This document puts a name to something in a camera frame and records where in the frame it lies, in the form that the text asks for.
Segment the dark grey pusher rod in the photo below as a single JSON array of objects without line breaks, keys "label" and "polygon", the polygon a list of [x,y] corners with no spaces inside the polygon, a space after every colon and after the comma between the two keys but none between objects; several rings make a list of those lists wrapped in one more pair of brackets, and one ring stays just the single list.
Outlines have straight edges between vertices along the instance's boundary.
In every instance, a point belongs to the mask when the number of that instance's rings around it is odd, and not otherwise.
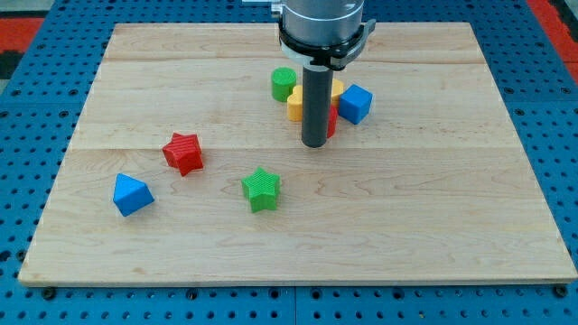
[{"label": "dark grey pusher rod", "polygon": [[311,148],[327,141],[332,70],[314,71],[303,68],[302,142]]}]

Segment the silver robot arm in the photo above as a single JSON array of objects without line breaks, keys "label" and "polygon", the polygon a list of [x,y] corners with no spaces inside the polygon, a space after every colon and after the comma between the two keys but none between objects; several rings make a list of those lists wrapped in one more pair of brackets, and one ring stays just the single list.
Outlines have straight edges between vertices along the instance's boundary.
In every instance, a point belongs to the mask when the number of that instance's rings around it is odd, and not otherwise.
[{"label": "silver robot arm", "polygon": [[269,5],[278,22],[282,52],[303,67],[302,142],[327,141],[333,73],[363,51],[376,22],[361,21],[363,0],[243,0]]}]

